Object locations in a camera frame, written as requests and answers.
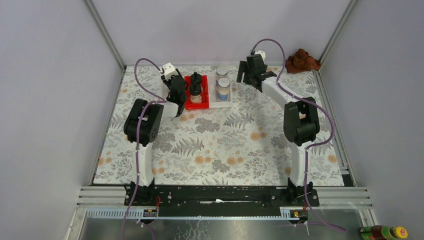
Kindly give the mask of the black-cap jar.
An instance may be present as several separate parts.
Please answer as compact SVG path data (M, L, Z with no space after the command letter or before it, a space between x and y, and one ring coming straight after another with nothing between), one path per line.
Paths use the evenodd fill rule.
M197 73L196 71L190 76L190 83L192 85L201 85L202 84L202 75Z
M203 101L201 85L198 83L192 83L189 86L189 96L190 96L191 103L201 104Z

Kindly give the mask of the blue-label shaker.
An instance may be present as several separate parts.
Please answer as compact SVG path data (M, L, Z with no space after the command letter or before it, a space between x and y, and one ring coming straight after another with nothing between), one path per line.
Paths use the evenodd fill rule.
M222 78L227 78L228 77L228 67L227 66L219 66L216 68L215 70L215 75L216 75L216 81L218 82L220 79Z
M216 92L218 101L226 102L229 99L230 86L231 83L228 78L221 78L217 81Z

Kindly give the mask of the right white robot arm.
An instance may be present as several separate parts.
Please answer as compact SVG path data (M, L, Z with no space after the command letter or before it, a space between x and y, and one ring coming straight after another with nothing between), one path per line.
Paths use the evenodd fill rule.
M312 96L289 93L289 88L277 82L277 75L267 70L264 59L265 53L256 51L241 60L236 81L253 86L284 109L283 134L291 147L291 173L287 185L294 187L287 191L286 198L291 205L299 206L307 199L301 188L308 184L306 146L314 142L320 132L317 102Z

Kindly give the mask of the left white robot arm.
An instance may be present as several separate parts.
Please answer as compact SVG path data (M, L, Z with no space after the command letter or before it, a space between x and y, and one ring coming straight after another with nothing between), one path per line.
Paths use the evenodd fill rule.
M154 182L152 148L159 135L161 121L164 118L179 117L188 100L188 82L177 68L169 64L164 65L161 79L168 89L165 100L136 99L123 127L127 139L136 147L134 182L141 188L137 190L135 197L144 206L152 204L155 200L155 192L149 186Z

